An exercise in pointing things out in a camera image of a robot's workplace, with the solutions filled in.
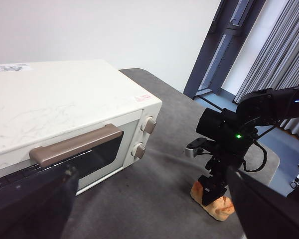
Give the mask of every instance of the oven knob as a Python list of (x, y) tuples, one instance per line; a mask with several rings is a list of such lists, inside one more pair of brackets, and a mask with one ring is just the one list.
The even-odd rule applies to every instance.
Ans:
[(156, 121), (153, 119), (153, 117), (148, 117), (145, 120), (145, 122), (142, 124), (141, 130), (151, 134), (153, 133), (155, 126), (156, 126)]
[(145, 153), (145, 146), (142, 143), (138, 143), (134, 146), (131, 154), (132, 156), (136, 156), (137, 158), (142, 158)]

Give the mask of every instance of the oven door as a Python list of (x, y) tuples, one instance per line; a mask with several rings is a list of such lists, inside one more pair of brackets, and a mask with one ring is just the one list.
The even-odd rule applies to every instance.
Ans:
[(0, 178), (0, 209), (52, 181), (69, 166), (79, 172), (78, 194), (123, 168), (139, 120), (105, 127), (30, 151), (36, 164)]

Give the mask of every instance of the white wall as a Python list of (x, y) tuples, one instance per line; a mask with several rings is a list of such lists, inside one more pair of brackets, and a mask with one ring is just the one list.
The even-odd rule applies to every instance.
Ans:
[(222, 89), (236, 95), (261, 48), (272, 31), (287, 0), (267, 0), (251, 29)]
[(103, 58), (178, 90), (220, 0), (0, 0), (0, 63)]

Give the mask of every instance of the oven top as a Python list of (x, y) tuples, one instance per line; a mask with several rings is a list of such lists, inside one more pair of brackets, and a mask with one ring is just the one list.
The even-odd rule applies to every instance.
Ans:
[(160, 102), (104, 60), (0, 64), (0, 153)]

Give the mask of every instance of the floor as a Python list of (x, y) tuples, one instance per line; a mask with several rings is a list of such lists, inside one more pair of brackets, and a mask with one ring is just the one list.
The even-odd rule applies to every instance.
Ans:
[[(213, 93), (208, 93), (204, 95), (204, 98), (220, 106), (221, 108), (227, 108), (231, 111), (236, 111), (237, 105), (224, 97), (217, 96)], [(195, 99), (195, 101), (204, 107), (217, 110), (200, 98)], [(258, 130), (260, 133), (262, 133), (268, 128), (270, 128), (270, 126), (258, 127)], [(294, 181), (295, 177), (299, 174), (299, 140), (287, 132), (276, 128), (264, 135), (259, 141), (271, 148), (280, 158), (280, 165), (269, 187), (286, 196), (293, 190), (290, 186), (290, 183)]]

